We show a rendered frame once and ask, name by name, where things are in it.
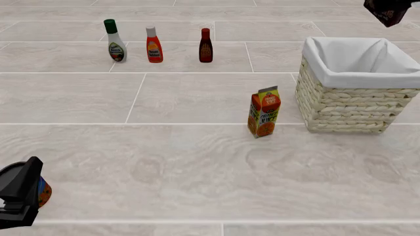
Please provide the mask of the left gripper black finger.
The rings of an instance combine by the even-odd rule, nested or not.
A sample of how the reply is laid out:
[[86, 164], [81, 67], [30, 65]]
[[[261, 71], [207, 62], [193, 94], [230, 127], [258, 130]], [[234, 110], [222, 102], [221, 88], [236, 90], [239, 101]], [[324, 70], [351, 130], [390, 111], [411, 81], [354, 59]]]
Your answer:
[[38, 157], [30, 157], [0, 170], [0, 198], [26, 198], [38, 183], [42, 166]]

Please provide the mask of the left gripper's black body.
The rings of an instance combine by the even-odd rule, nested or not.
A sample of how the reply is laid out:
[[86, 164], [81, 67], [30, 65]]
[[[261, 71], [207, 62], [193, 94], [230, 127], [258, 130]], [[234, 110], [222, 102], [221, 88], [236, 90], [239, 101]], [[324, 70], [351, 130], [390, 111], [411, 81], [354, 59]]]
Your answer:
[[0, 207], [0, 226], [32, 226], [39, 212], [39, 197], [34, 195], [22, 199], [0, 196], [4, 206]]

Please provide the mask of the white cloth basket liner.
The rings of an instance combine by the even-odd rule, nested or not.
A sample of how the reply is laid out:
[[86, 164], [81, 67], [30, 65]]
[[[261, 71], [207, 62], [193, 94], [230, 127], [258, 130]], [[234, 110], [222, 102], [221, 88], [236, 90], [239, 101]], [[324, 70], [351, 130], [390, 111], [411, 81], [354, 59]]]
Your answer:
[[308, 37], [303, 56], [336, 89], [420, 89], [420, 64], [383, 38]]

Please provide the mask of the pale woven wicker basket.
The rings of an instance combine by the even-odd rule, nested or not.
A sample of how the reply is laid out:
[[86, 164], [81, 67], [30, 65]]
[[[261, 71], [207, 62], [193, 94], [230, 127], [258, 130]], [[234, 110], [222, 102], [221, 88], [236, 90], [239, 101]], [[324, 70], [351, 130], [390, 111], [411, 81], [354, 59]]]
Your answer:
[[420, 89], [327, 88], [301, 58], [295, 97], [311, 132], [382, 133]]

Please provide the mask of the dark brown pudding box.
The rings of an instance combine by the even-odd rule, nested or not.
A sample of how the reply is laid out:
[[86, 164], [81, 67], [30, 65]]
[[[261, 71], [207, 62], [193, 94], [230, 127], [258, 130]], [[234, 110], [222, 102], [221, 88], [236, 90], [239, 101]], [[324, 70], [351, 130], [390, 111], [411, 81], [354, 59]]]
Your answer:
[[411, 4], [420, 0], [364, 0], [364, 7], [389, 28], [403, 19]]

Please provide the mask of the printed blue and orange tin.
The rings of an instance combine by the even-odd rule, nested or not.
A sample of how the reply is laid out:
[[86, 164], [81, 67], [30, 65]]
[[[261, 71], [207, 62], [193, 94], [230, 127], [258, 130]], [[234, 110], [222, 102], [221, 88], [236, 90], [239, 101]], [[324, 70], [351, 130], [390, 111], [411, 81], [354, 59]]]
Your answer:
[[[0, 190], [5, 188], [20, 172], [20, 169], [25, 165], [25, 162], [13, 163], [2, 170], [0, 170]], [[42, 176], [39, 178], [37, 187], [37, 198], [39, 208], [48, 202], [52, 194], [51, 186], [44, 180]]]

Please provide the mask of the white dressing bottle green cap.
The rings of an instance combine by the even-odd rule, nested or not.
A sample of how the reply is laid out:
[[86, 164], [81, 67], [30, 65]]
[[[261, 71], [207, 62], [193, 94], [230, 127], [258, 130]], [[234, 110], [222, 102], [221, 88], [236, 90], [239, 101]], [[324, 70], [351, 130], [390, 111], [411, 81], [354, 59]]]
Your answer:
[[127, 60], [127, 49], [121, 40], [116, 21], [114, 19], [106, 19], [104, 21], [106, 33], [108, 34], [108, 53], [114, 62], [125, 62]]

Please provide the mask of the red ketchup bottle grey cap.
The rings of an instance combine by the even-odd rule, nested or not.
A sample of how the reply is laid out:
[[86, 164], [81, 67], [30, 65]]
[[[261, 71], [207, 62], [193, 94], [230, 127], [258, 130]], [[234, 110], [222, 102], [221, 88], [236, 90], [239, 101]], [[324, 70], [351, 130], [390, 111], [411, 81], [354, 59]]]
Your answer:
[[161, 48], [160, 41], [156, 34], [156, 28], [154, 26], [146, 27], [147, 41], [146, 50], [148, 60], [151, 63], [163, 62], [163, 51]]

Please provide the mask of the dark brown sauce bottle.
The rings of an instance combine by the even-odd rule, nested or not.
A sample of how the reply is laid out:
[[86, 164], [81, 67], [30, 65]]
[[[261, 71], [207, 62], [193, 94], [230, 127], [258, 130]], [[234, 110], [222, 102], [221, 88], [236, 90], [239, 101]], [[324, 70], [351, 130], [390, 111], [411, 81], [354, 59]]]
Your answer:
[[203, 63], [213, 61], [213, 46], [210, 38], [210, 29], [201, 29], [201, 41], [199, 45], [199, 60]]

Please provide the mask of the orange juice carton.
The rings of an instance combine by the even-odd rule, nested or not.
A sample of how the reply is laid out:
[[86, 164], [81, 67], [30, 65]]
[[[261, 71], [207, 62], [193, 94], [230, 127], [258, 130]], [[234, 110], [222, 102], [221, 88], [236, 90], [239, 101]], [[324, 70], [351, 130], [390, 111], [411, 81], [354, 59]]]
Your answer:
[[255, 138], [274, 132], [281, 103], [278, 86], [261, 89], [251, 96], [247, 127]]

